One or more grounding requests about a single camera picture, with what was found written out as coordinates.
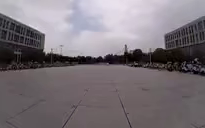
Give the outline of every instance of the sky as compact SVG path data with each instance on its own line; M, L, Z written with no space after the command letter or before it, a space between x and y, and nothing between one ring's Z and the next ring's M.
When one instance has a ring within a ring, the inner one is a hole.
M164 48L164 34L205 15L205 0L0 0L0 12L45 33L45 51L104 56Z

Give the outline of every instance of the building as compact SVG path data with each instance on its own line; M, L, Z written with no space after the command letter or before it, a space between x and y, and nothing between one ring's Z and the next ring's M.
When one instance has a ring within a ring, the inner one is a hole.
M20 55L24 50L44 49L45 35L0 13L0 47Z
M205 16L165 35L167 50L180 48L185 55L205 56Z

